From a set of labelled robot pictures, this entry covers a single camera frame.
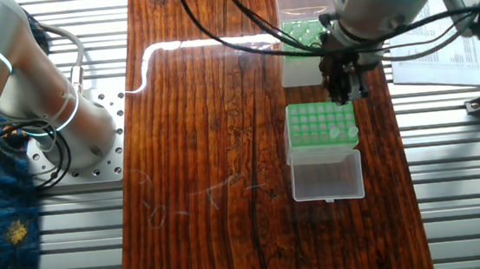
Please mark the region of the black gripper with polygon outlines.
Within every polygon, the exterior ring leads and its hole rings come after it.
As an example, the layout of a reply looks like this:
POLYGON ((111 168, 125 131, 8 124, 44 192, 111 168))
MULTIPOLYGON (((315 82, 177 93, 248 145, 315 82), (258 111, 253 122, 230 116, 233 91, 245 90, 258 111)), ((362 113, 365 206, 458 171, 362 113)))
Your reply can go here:
POLYGON ((379 59, 373 55, 382 43, 377 39, 363 39, 344 45, 331 39, 315 44, 316 49, 324 52, 319 60, 321 86, 328 91, 331 102, 343 106, 349 100, 360 100, 369 95, 365 75, 378 66, 379 59))

